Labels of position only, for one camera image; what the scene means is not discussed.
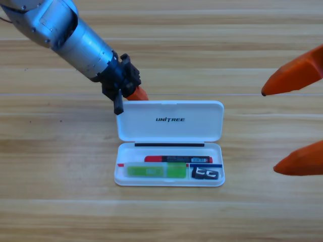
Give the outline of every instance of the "unitree logo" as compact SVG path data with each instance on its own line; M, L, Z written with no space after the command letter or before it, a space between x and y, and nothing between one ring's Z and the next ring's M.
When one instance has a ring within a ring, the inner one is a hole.
M164 122L184 122L184 118L173 118L173 117L164 117L164 118L156 118L156 121L164 121Z

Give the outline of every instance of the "wood grain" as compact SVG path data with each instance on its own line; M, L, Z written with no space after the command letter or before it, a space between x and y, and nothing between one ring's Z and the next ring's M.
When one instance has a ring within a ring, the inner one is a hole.
M262 97L323 40L321 0L75 0L140 69L151 100L225 106L219 188L114 183L112 103L49 49L0 22L0 241L323 241L323 176L273 166L323 137L323 83Z

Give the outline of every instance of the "green object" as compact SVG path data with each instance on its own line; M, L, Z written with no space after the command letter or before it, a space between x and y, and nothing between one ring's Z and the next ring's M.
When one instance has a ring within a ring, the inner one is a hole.
M129 176L164 177L164 167L162 166L129 166Z
M167 163L168 178L185 178L186 163Z
M185 178L186 163L170 162L129 162L126 163L129 177Z

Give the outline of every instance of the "black object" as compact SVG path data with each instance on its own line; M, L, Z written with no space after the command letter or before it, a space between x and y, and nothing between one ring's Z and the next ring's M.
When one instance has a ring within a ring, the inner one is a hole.
M209 156L182 156L182 155L163 155L162 162L183 162L183 163L210 163Z
M192 178L217 180L219 179L219 172L215 170L207 170L207 169L201 169L199 167L195 167L192 171Z
M113 51L108 67L91 78L93 82L102 83L102 93L114 102L116 115L123 112L122 96L129 97L141 84L140 72L131 64L130 57L123 54L120 59L121 62L118 61L118 54Z
M135 143L135 146L140 147L140 146L165 146L165 147L204 147L205 145L203 143L201 144L193 144L193 143L188 143L188 144L183 144L183 143Z

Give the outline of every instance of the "case lid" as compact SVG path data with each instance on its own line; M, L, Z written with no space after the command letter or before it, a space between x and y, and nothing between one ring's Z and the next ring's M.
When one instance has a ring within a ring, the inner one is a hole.
M138 143L214 142L221 137L223 115L218 101L125 101L118 133Z

